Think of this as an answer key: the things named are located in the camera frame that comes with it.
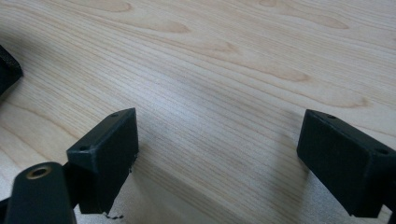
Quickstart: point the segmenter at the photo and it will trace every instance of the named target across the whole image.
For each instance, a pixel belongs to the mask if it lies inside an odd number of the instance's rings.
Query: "screw hole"
[[[80,151],[85,151],[85,150],[88,150],[90,147],[88,147],[88,146],[82,146],[82,147],[80,147],[79,148],[79,150]]]
[[[383,155],[388,155],[389,154],[389,151],[387,151],[384,148],[376,148],[375,151],[377,151],[378,153],[383,154]]]
[[[38,179],[50,173],[49,166],[37,167],[26,175],[28,179]]]

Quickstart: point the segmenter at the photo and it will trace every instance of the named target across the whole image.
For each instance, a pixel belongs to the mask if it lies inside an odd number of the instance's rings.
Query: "wood grain pattern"
[[[0,197],[106,115],[136,107],[124,223],[357,219],[299,162],[306,108],[396,146],[396,2],[3,0],[24,78],[0,105]],[[82,223],[107,222],[80,216]]]

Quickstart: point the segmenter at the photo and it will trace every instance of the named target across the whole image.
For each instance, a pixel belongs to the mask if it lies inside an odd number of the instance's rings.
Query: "wood grain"
[[[106,115],[137,110],[124,223],[349,217],[296,156],[306,108],[396,147],[396,2],[3,0],[23,79],[0,105],[0,197]],[[81,216],[82,223],[109,222]]]

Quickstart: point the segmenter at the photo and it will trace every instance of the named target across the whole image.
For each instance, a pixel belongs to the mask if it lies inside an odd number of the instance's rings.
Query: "light wood tabletop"
[[[299,161],[307,108],[396,148],[396,1],[3,0],[24,77],[0,105],[14,177],[135,107],[139,158],[79,223],[386,223],[350,217]]]

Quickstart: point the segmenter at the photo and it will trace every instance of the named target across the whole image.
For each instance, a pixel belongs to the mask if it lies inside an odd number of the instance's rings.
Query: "black object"
[[[108,213],[137,153],[134,108],[108,116],[67,150],[65,166],[22,171],[0,202],[0,223],[75,223],[77,204],[83,214]]]
[[[297,153],[348,213],[395,211],[396,152],[342,120],[306,110]]]
[[[22,76],[20,64],[0,46],[0,95]]]

